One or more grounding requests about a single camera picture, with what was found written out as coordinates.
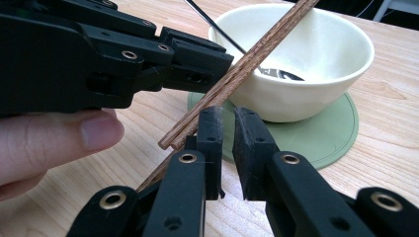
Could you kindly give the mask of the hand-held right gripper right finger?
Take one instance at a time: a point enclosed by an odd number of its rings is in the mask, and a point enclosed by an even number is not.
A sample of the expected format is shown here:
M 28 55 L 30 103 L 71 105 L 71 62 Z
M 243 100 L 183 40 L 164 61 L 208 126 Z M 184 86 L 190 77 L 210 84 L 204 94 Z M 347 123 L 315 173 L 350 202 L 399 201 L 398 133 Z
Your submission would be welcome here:
M 249 109 L 234 109 L 235 129 L 232 154 L 243 198 L 265 200 L 265 165 L 279 151 L 275 139 L 259 115 Z

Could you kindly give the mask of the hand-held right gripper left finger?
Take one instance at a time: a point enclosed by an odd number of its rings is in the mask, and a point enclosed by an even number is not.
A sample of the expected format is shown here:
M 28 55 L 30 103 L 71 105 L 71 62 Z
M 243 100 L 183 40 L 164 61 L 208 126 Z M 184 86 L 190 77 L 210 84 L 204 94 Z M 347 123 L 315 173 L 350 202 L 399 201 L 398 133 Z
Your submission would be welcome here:
M 206 200 L 217 200 L 225 196 L 221 187 L 222 143 L 220 107 L 209 107 L 200 111 L 198 130 L 195 135 L 187 136 L 185 148 L 196 150 L 205 156 Z

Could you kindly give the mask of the metal spoon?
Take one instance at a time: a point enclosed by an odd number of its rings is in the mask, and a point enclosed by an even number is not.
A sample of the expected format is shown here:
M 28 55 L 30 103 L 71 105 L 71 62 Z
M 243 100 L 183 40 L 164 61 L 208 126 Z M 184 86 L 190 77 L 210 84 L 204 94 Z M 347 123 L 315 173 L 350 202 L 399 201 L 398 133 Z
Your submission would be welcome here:
M 246 54 L 247 51 L 242 48 L 234 39 L 232 39 L 217 23 L 193 0 L 184 0 L 206 23 L 208 23 L 224 40 L 230 45 L 237 49 L 242 55 Z M 302 81 L 302 78 L 296 76 L 290 72 L 277 69 L 277 68 L 264 68 L 260 65 L 257 66 L 257 71 L 263 75 L 271 76 L 284 80 Z

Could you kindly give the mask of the cream white bowl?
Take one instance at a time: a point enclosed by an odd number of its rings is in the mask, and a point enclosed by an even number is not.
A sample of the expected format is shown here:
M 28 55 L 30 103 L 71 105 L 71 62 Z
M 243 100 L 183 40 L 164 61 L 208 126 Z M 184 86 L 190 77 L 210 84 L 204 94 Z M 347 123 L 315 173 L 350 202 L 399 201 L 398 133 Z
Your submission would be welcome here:
M 214 20 L 242 48 L 249 50 L 293 4 L 255 4 L 230 10 Z M 256 69 L 229 97 L 267 121 L 292 122 L 318 114 L 371 66 L 370 38 L 351 22 L 312 9 L 261 63 L 303 79 L 261 74 Z

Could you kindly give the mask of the green round coaster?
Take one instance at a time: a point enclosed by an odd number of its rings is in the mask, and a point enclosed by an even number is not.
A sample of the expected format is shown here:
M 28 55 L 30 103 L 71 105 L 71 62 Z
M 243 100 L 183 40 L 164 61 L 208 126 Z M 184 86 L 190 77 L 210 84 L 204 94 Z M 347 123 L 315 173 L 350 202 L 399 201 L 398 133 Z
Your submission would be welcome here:
M 316 169 L 330 166 L 353 146 L 359 117 L 352 98 L 345 93 L 332 105 L 296 122 L 268 122 L 265 126 L 281 150 L 304 156 Z

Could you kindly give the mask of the grey metal stand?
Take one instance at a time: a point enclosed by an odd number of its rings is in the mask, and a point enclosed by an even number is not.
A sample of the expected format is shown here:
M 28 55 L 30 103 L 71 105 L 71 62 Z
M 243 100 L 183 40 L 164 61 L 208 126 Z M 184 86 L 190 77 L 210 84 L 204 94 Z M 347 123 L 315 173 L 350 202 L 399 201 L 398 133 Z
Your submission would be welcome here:
M 374 21 L 379 22 L 388 9 L 419 15 L 419 0 L 383 0 L 374 16 Z

